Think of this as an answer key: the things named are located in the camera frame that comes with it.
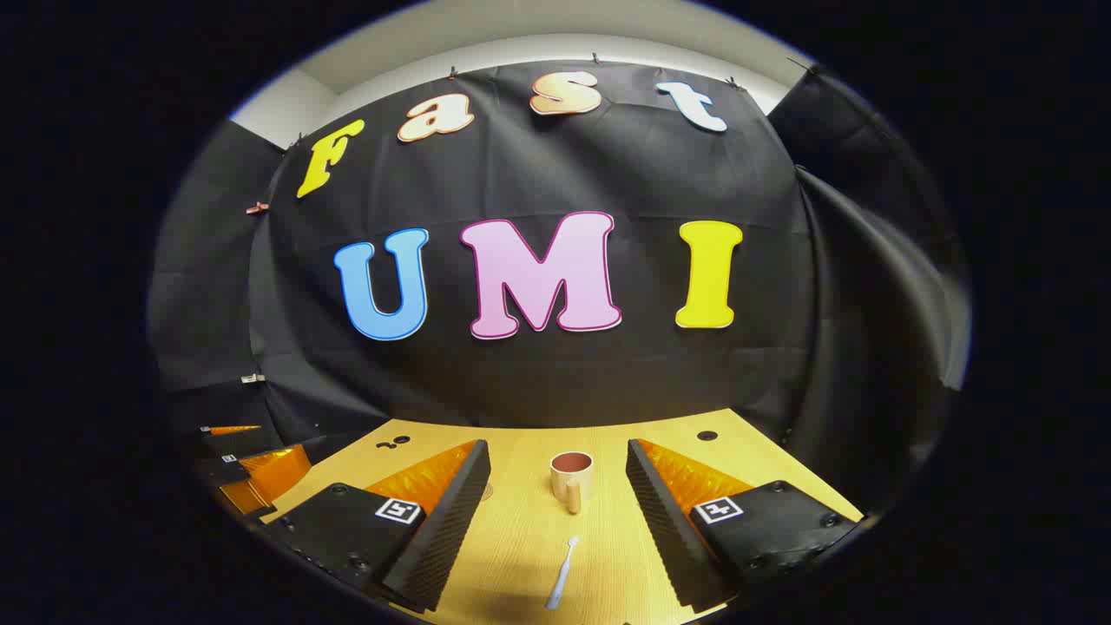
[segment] white mug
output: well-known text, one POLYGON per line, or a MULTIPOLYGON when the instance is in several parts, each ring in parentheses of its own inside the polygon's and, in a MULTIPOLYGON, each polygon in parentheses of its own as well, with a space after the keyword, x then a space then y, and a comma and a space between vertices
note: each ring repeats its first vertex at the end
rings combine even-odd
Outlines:
POLYGON ((564 452, 552 457, 548 463, 551 470, 552 495, 564 506, 568 502, 567 485, 572 480, 579 485, 580 503, 590 500, 594 494, 594 458, 584 452, 564 452))

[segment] wooden table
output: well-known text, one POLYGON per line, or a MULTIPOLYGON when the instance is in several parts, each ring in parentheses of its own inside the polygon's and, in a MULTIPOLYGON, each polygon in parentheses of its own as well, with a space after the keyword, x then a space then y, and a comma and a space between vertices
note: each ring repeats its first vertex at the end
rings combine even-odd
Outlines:
POLYGON ((852 521, 861 513, 802 464, 732 411, 631 425, 560 430, 501 430, 391 421, 313 466, 274 500, 269 523, 343 482, 367 487, 428 456, 484 438, 492 495, 479 504, 436 612, 417 615, 438 625, 474 623, 670 625, 701 614, 682 607, 668 582, 640 506, 625 477, 630 438, 645 438, 759 486, 785 480, 852 521), (714 441, 697 437, 718 433, 714 441), (397 436, 409 443, 377 447, 397 436), (580 451, 594 457, 595 495, 570 515, 549 490, 549 460, 580 451), (578 534, 571 573, 558 611, 544 602, 578 534))

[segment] white wall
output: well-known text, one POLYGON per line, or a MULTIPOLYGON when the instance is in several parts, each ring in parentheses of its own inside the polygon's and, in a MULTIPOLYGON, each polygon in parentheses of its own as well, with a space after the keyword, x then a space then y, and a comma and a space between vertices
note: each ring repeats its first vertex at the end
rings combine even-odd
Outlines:
MULTIPOLYGON (((402 65, 352 87, 334 99, 318 119, 317 125, 351 112, 379 98, 443 78, 454 65, 459 72, 527 61, 580 59, 591 60, 597 53, 601 61, 619 61, 663 67, 728 80, 732 75, 747 89, 764 114, 790 90, 750 69, 708 57, 699 52, 628 37, 600 34, 537 34, 517 37, 459 48, 402 65)), ((798 69, 799 77, 803 68, 798 69)))
POLYGON ((231 114, 231 120, 284 149, 320 128, 336 101, 336 93, 299 69, 267 84, 231 114))

